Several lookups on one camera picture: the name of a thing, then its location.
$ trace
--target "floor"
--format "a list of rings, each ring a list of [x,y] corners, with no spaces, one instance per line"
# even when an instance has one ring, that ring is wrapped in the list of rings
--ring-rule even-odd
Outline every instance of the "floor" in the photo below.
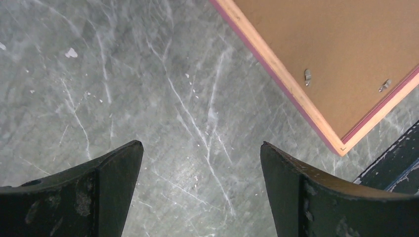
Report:
[[[125,237],[275,236],[264,140],[352,181],[419,119],[337,157],[206,0],[2,0],[0,42],[0,184],[140,140]]]

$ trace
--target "white scratch mark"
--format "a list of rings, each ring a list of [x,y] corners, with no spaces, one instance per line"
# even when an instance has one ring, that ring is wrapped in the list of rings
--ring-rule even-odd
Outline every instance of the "white scratch mark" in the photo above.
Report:
[[[108,78],[108,72],[106,71],[106,68],[105,68],[106,60],[108,58],[105,55],[105,52],[104,52],[104,49],[103,49],[103,43],[102,43],[102,40],[99,37],[99,34],[96,34],[96,38],[97,38],[97,41],[98,41],[99,47],[100,47],[100,57],[102,59],[102,73],[103,73],[103,77],[105,78],[105,81],[108,81],[109,80],[109,78]],[[111,93],[109,91],[108,84],[106,82],[104,82],[103,84],[105,85],[105,91],[106,91],[106,96],[108,97],[108,103],[109,104],[112,104]]]
[[[65,56],[66,56],[67,58],[70,58],[70,57],[72,57],[72,58],[77,58],[77,57],[78,57],[78,54],[77,54],[77,52],[76,52],[76,51],[74,51],[74,49],[73,49],[73,48],[70,48],[70,50],[68,50],[68,52],[67,52],[67,53],[65,53]]]
[[[112,138],[114,137],[115,135],[114,135],[114,119],[112,119],[112,121],[111,121],[111,129],[110,129],[110,133],[109,133],[109,137],[110,137],[110,140],[112,141]]]
[[[68,128],[68,125],[67,125],[67,126],[66,126],[66,128],[64,129],[63,135],[61,136],[61,138],[60,138],[60,142],[58,143],[58,147],[61,145],[61,142],[63,141],[63,138],[64,138],[64,135],[65,135],[65,132],[67,131],[67,128]]]
[[[188,220],[188,221],[189,221],[189,223],[191,224],[192,228],[194,228],[195,233],[196,233],[197,235],[199,235],[198,230],[195,228],[194,224],[192,224],[191,220]]]
[[[188,133],[191,135],[191,137],[193,138],[194,135],[192,135],[192,132],[189,130],[188,126],[186,126],[185,121],[183,120],[182,116],[179,113],[179,110],[177,110],[177,108],[175,107],[176,111],[177,111],[177,116],[176,119],[182,124],[182,126],[188,131]]]
[[[233,162],[231,161],[230,155],[227,152],[227,149],[225,149],[225,145],[224,142],[221,140],[220,136],[217,134],[217,131],[215,131],[215,135],[218,138],[218,142],[221,144],[221,146],[223,147],[223,150],[225,152],[225,154],[227,155],[228,161],[230,162],[230,164],[233,164]]]
[[[60,17],[62,17],[64,20],[66,20],[67,21],[67,23],[70,25],[70,28],[71,28],[71,31],[76,35],[76,36],[78,36],[78,37],[81,37],[82,35],[81,35],[81,33],[80,33],[80,31],[77,29],[77,27],[74,25],[74,23],[73,22],[71,22],[67,17],[65,17],[63,14],[61,14],[61,13],[59,13],[57,10],[55,10],[55,8],[53,8],[53,7],[51,7],[51,6],[49,6],[49,5],[47,5],[47,4],[45,4],[45,3],[43,3],[43,2],[41,2],[41,1],[39,1],[39,0],[32,0],[33,2],[35,2],[35,3],[37,3],[37,4],[39,4],[39,5],[42,5],[42,6],[45,6],[45,7],[48,7],[48,9],[52,12],[52,13],[54,13],[54,14],[56,14],[56,15],[58,15],[58,16],[60,16]]]
[[[67,131],[67,128],[68,128],[68,125],[66,126],[66,128],[64,129],[64,132],[63,132],[63,135],[61,136],[61,138],[60,138],[60,142],[58,143],[58,148],[60,148],[60,146],[61,146],[61,142],[63,141],[63,138],[64,138],[64,135],[65,135],[65,132]]]
[[[145,206],[147,206],[147,207],[149,207],[149,208],[153,208],[152,206],[150,206],[150,205],[148,205],[148,204],[146,204],[146,203],[143,203],[142,201],[140,201],[140,200],[137,200],[137,202],[139,202],[139,203],[141,203],[141,204],[143,204],[143,205],[145,205]]]
[[[203,203],[203,204],[205,204],[205,205],[208,205],[208,202],[206,202],[206,201],[203,201],[203,200],[199,199],[197,196],[195,196],[195,195],[193,195],[192,193],[190,193],[190,192],[188,192],[188,191],[184,190],[183,188],[181,188],[181,187],[180,187],[180,186],[178,186],[177,184],[174,184],[174,183],[172,183],[171,181],[169,181],[168,179],[163,178],[163,177],[162,177],[161,175],[159,175],[158,173],[156,173],[156,172],[154,172],[154,171],[152,171],[152,172],[153,172],[155,175],[157,175],[157,176],[159,176],[160,178],[162,178],[164,181],[166,181],[166,182],[170,183],[171,185],[173,185],[173,186],[177,187],[178,189],[182,190],[182,191],[183,191],[184,193],[186,193],[187,195],[189,195],[189,196],[193,197],[194,199],[198,200],[199,202],[201,202],[201,203]]]
[[[40,170],[40,171],[44,172],[45,174],[47,174],[47,175],[51,175],[50,173],[48,173],[48,172],[46,172],[45,170],[43,170],[43,169],[39,168],[38,166],[34,165],[33,163],[29,162],[28,160],[23,159],[22,157],[19,157],[19,158],[20,158],[20,159],[22,159],[22,160],[24,160],[24,161],[26,161],[26,163],[28,163],[28,164],[32,165],[33,167],[37,168],[38,170]]]
[[[168,81],[170,83],[171,89],[173,90],[173,92],[175,93],[177,99],[179,100],[180,104],[182,105],[183,110],[186,112],[186,114],[189,116],[189,119],[191,120],[194,128],[196,129],[197,133],[199,134],[199,136],[202,139],[202,142],[204,143],[204,145],[206,146],[206,148],[208,149],[208,145],[207,142],[205,140],[204,135],[202,134],[202,132],[199,130],[198,126],[196,125],[191,113],[189,113],[189,110],[186,108],[185,104],[183,103],[182,99],[180,98],[179,94],[176,92],[176,90],[174,89],[173,83],[171,82],[170,78],[168,78]]]
[[[108,97],[108,103],[112,104],[112,97],[111,91],[109,90],[108,84],[106,82],[103,83],[105,85],[106,96]]]
[[[215,175],[214,169],[212,168],[212,165],[210,163],[211,143],[212,143],[212,137],[210,137],[210,139],[209,139],[209,148],[208,148],[207,156],[205,157],[205,159],[207,160],[207,164],[208,164],[209,170],[211,171],[211,174],[213,175],[213,177],[216,180],[217,184],[220,186],[221,191],[222,191],[222,193],[224,195],[224,198],[226,199],[226,201],[228,203],[228,206],[230,207],[230,213],[231,213],[231,215],[235,217],[236,216],[236,211],[234,210],[233,205],[231,204],[231,200],[230,200],[230,198],[228,198],[228,195],[224,191],[224,188],[223,188],[220,180],[218,179],[218,177]]]
[[[145,231],[145,234],[147,235],[147,237],[150,237],[150,235],[148,234],[147,230],[145,229],[145,225],[144,225],[144,231]]]
[[[78,116],[78,115],[77,115],[77,113],[76,113],[76,106],[74,105],[73,98],[72,98],[72,97],[71,97],[71,95],[70,95],[70,92],[69,92],[69,90],[68,90],[68,88],[67,88],[67,85],[65,84],[65,82],[64,82],[64,80],[63,80],[63,79],[61,79],[61,82],[63,83],[63,85],[64,85],[64,87],[65,87],[65,90],[67,91],[67,95],[68,95],[68,98],[70,99],[70,103],[71,103],[71,105],[69,105],[68,100],[65,100],[66,105],[67,105],[68,109],[71,111],[71,113],[73,114],[73,116],[76,118],[77,122],[79,123],[80,127],[81,127],[81,128],[82,128],[82,130],[83,130],[84,136],[86,137],[86,143],[87,143],[87,145],[86,145],[86,155],[87,155],[87,159],[91,160],[91,156],[90,156],[90,149],[89,149],[89,148],[90,148],[90,141],[89,141],[89,137],[88,137],[88,135],[87,135],[86,130],[84,129],[84,127],[83,127],[83,125],[82,125],[82,122],[80,122],[79,116]]]

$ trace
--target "white scuff mark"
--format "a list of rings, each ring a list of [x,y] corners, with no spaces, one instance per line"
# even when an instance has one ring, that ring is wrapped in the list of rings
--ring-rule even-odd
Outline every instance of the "white scuff mark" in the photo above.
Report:
[[[77,58],[78,57],[78,54],[77,54],[77,52],[73,48],[70,48],[70,50],[68,50],[68,52],[65,54],[65,56],[67,58],[70,58],[70,57]]]

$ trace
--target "wooden frame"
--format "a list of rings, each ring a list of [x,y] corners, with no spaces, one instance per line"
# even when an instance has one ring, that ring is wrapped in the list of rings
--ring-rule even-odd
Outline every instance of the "wooden frame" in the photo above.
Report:
[[[340,156],[345,155],[353,148],[419,84],[419,67],[416,67],[341,139],[236,4],[232,0],[210,0],[210,2],[264,66],[303,117],[316,130],[326,145]]]

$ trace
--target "white paint speck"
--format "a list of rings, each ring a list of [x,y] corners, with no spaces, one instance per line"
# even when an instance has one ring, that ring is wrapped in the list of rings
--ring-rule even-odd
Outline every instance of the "white paint speck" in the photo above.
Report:
[[[68,50],[68,52],[65,54],[67,58],[77,58],[78,54],[74,51],[73,48],[70,48],[70,50]]]
[[[6,45],[4,45],[0,42],[0,48],[3,49],[3,50],[6,50]]]

